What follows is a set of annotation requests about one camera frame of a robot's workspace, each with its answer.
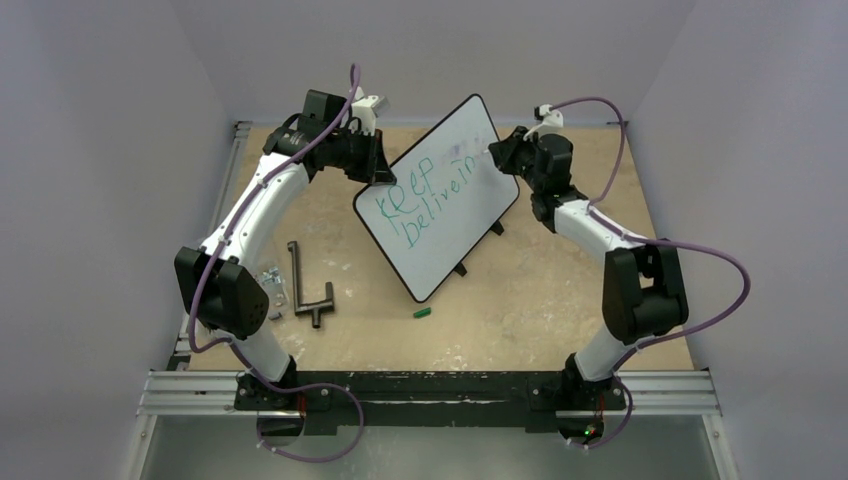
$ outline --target black mounting bar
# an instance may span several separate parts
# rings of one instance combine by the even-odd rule
[[[559,431],[571,436],[570,421],[558,419],[557,411],[591,412],[600,396],[606,410],[625,408],[611,388],[575,397],[562,378],[562,372],[298,372],[302,385],[335,383],[349,389],[362,403],[369,426],[519,427],[528,433]],[[236,410],[275,411],[294,405],[293,395],[281,398],[257,386],[250,375],[241,376],[238,384]],[[305,434],[334,435],[338,426],[358,424],[347,395],[333,389],[303,395],[309,418]]]

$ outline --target t-handle wrench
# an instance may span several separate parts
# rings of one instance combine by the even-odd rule
[[[294,284],[294,314],[298,316],[311,314],[312,328],[321,328],[321,314],[329,313],[336,310],[336,303],[333,300],[333,283],[327,282],[324,288],[327,291],[327,298],[320,302],[303,303],[303,285],[301,284],[300,276],[300,249],[297,247],[296,241],[288,243],[288,249],[292,254],[292,283]]]

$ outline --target white bracket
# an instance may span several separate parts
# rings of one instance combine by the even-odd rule
[[[534,133],[538,133],[541,137],[542,135],[558,132],[562,128],[562,112],[559,110],[552,110],[550,104],[540,105],[538,110],[539,116],[542,117],[542,121],[524,134],[525,141],[529,140]]]
[[[377,95],[366,97],[361,87],[357,87],[354,98],[356,98],[356,101],[351,105],[351,110],[353,118],[358,118],[359,120],[351,122],[351,131],[359,129],[366,135],[374,135],[377,130],[377,117],[389,109],[389,100],[386,97]]]

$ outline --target black stand leg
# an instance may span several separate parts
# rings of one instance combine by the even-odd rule
[[[460,277],[464,277],[468,270],[465,269],[465,265],[462,262],[457,263],[455,267],[453,267],[453,271],[458,273]]]
[[[503,224],[500,220],[497,220],[492,224],[492,228],[489,229],[490,232],[493,232],[497,236],[503,235]]]

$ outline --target small metal part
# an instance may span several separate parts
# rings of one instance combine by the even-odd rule
[[[371,105],[371,110],[374,112],[374,116],[380,118],[381,115],[386,113],[389,109],[389,99],[387,97],[377,97],[375,98],[375,102]]]
[[[300,273],[300,249],[296,241],[288,243],[289,252],[292,254],[292,288],[294,289],[294,314],[312,315],[312,328],[321,328],[321,314],[336,310],[336,302],[333,299],[333,283],[324,284],[327,298],[318,302],[303,302],[303,282]]]
[[[413,318],[423,318],[423,317],[426,317],[427,315],[430,315],[430,312],[431,312],[431,311],[432,311],[432,310],[430,309],[430,307],[427,307],[427,308],[425,308],[425,309],[423,309],[423,310],[419,310],[419,311],[417,311],[417,312],[413,313],[413,314],[412,314],[412,317],[413,317]]]
[[[268,320],[282,318],[289,304],[288,293],[286,292],[286,279],[280,275],[280,269],[274,262],[276,260],[273,262],[260,262],[260,271],[254,277],[268,295]]]

